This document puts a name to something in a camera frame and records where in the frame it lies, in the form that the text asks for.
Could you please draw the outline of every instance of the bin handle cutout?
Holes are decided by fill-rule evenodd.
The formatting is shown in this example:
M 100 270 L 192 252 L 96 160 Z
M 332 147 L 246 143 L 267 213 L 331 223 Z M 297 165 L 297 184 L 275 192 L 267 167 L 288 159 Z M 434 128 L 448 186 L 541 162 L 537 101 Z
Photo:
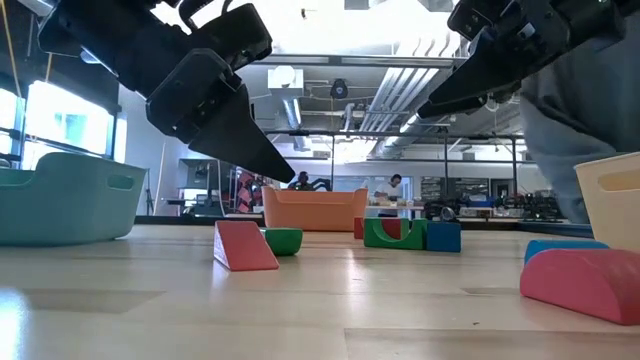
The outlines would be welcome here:
M 111 175 L 107 178 L 107 186 L 114 190 L 131 190 L 135 181 L 124 175 Z
M 598 179 L 604 191 L 629 191 L 640 189 L 640 169 L 607 174 Z

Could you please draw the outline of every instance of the plastic bin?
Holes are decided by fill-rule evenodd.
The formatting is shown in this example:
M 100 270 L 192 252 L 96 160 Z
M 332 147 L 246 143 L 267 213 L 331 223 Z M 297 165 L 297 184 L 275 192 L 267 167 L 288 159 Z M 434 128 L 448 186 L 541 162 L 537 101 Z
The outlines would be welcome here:
M 0 169 L 0 246 L 111 240 L 133 227 L 145 170 L 51 153 L 35 171 Z
M 640 251 L 640 153 L 575 167 L 596 240 Z

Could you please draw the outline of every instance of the green block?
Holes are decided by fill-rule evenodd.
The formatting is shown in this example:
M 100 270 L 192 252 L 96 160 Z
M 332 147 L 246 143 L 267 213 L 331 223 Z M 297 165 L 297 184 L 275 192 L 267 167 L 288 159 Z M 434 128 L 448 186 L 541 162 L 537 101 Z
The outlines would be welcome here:
M 387 235 L 382 227 L 382 221 L 379 218 L 367 218 L 364 220 L 364 246 L 388 249 L 424 250 L 424 237 L 427 230 L 427 220 L 414 220 L 411 231 L 406 234 L 406 229 L 408 228 L 409 220 L 404 219 L 402 224 L 403 237 L 401 240 L 396 240 Z
M 275 256 L 292 256 L 300 251 L 302 245 L 302 230 L 269 228 L 261 229 Z

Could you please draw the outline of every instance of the pink triangular block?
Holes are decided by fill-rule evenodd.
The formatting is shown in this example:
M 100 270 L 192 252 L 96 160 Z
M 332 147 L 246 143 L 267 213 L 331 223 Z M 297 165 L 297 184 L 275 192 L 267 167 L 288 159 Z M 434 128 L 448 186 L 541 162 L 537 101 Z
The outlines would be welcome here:
M 253 221 L 216 222 L 213 256 L 231 271 L 276 270 L 280 267 Z

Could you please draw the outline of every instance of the red block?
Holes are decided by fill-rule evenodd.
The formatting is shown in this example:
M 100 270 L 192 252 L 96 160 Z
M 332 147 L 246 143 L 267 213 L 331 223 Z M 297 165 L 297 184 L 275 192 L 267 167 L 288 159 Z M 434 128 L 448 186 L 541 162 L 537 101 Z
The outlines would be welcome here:
M 526 297 L 620 325 L 640 325 L 640 254 L 625 250 L 547 250 L 525 265 Z
M 381 218 L 382 228 L 384 231 L 396 240 L 402 239 L 402 219 L 400 218 Z M 360 217 L 353 218 L 353 238 L 364 239 L 364 219 Z
M 253 221 L 217 221 L 213 257 L 231 271 L 276 270 L 280 267 Z
M 353 238 L 364 239 L 364 219 L 360 217 L 353 218 Z

